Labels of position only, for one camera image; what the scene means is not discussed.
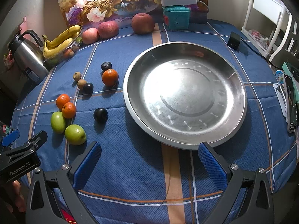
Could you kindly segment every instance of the tangerine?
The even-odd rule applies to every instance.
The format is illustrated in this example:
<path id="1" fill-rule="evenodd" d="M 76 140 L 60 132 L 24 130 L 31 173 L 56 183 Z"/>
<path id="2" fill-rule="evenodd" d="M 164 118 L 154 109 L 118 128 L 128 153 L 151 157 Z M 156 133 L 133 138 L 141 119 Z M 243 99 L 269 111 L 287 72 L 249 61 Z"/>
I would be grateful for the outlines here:
<path id="1" fill-rule="evenodd" d="M 106 86 L 114 86 L 118 81 L 118 73 L 113 69 L 105 71 L 102 75 L 102 81 Z"/>
<path id="2" fill-rule="evenodd" d="M 62 110 L 62 107 L 70 102 L 71 99 L 67 94 L 61 94 L 57 99 L 56 99 L 56 106 L 57 108 L 59 108 L 60 110 Z"/>
<path id="3" fill-rule="evenodd" d="M 63 107 L 62 107 L 62 115 L 66 118 L 66 119 L 71 119 L 76 115 L 76 106 L 71 103 L 68 102 L 66 103 Z"/>

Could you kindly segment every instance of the screw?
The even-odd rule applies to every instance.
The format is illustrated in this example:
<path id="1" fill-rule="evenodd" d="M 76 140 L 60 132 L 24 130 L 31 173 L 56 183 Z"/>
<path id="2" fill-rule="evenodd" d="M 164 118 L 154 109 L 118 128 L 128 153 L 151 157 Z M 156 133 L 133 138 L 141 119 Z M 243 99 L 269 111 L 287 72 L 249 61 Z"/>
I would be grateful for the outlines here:
<path id="1" fill-rule="evenodd" d="M 61 169 L 63 169 L 63 170 L 67 170 L 67 169 L 69 169 L 70 168 L 70 165 L 69 164 L 63 164 L 62 166 L 61 166 Z"/>
<path id="2" fill-rule="evenodd" d="M 237 164 L 232 164 L 231 165 L 231 169 L 233 170 L 238 170 L 239 169 L 239 166 Z"/>
<path id="3" fill-rule="evenodd" d="M 40 167 L 36 167 L 36 168 L 34 169 L 34 172 L 35 172 L 35 173 L 39 173 L 40 171 L 41 171 Z"/>
<path id="4" fill-rule="evenodd" d="M 265 173 L 265 170 L 264 170 L 262 167 L 260 167 L 260 168 L 259 168 L 259 172 L 260 172 L 260 173 Z"/>

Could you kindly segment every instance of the white wall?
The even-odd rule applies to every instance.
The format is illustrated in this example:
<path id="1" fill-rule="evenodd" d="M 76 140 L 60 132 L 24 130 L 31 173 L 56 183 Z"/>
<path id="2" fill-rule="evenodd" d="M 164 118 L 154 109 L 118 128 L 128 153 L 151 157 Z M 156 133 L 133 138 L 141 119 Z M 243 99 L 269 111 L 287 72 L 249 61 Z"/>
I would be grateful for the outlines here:
<path id="1" fill-rule="evenodd" d="M 248 3 L 249 0 L 208 0 L 210 8 L 208 18 L 225 21 L 241 29 Z M 29 28 L 33 29 L 40 37 L 46 34 L 52 40 L 66 29 L 57 0 L 18 0 L 0 26 L 1 56 L 5 53 L 12 31 L 22 22 L 23 16 L 27 16 Z M 253 9 L 247 28 L 255 28 L 269 36 L 273 23 Z M 0 63 L 0 71 L 2 70 L 3 63 Z M 19 95 L 22 84 L 26 80 L 24 76 L 21 76 L 19 80 L 17 76 L 14 76 L 13 71 L 0 74 L 0 79 L 16 95 Z"/>

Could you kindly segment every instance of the kettle handle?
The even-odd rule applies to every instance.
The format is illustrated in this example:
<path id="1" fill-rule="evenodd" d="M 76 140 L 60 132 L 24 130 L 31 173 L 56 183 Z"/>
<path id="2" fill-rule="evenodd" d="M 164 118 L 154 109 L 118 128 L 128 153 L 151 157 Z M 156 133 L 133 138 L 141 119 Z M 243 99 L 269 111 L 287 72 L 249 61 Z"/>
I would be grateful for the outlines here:
<path id="1" fill-rule="evenodd" d="M 35 42 L 38 44 L 38 46 L 43 47 L 44 44 L 41 41 L 41 39 L 38 37 L 38 35 L 31 29 L 26 30 L 24 33 L 22 33 L 19 37 L 19 39 L 22 39 L 24 35 L 31 35 L 32 38 L 34 38 Z"/>

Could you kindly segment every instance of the dark purple fruit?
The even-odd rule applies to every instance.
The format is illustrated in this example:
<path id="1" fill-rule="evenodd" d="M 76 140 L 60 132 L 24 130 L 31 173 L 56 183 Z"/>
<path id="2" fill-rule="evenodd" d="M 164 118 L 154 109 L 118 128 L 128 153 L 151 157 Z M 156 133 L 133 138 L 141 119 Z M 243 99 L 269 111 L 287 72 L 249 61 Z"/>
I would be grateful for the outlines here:
<path id="1" fill-rule="evenodd" d="M 103 71 L 107 71 L 109 69 L 112 69 L 112 64 L 111 62 L 106 61 L 101 65 L 101 68 Z"/>
<path id="2" fill-rule="evenodd" d="M 94 111 L 94 119 L 98 123 L 105 123 L 108 119 L 108 111 L 105 108 L 98 108 Z"/>
<path id="3" fill-rule="evenodd" d="M 84 86 L 83 86 L 83 92 L 85 94 L 93 93 L 93 84 L 90 83 L 90 82 L 84 84 Z"/>

